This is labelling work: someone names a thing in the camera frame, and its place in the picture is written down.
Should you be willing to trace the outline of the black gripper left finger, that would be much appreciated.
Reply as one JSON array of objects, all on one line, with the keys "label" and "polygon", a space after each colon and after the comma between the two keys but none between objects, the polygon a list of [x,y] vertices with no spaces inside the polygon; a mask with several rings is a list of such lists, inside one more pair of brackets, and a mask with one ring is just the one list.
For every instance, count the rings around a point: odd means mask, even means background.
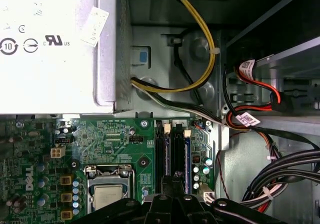
[{"label": "black gripper left finger", "polygon": [[179,178],[163,176],[160,193],[150,201],[140,203],[133,198],[123,198],[87,214],[73,224],[170,224],[174,192],[179,191]]}]

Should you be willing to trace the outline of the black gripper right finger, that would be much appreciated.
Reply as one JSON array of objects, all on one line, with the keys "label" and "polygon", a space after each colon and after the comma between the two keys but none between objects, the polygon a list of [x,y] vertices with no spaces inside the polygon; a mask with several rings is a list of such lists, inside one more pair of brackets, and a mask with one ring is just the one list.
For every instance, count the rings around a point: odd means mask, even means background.
[{"label": "black gripper right finger", "polygon": [[178,205],[188,224],[283,224],[284,222],[237,202],[220,198],[203,205],[185,192],[184,179],[178,177]]}]

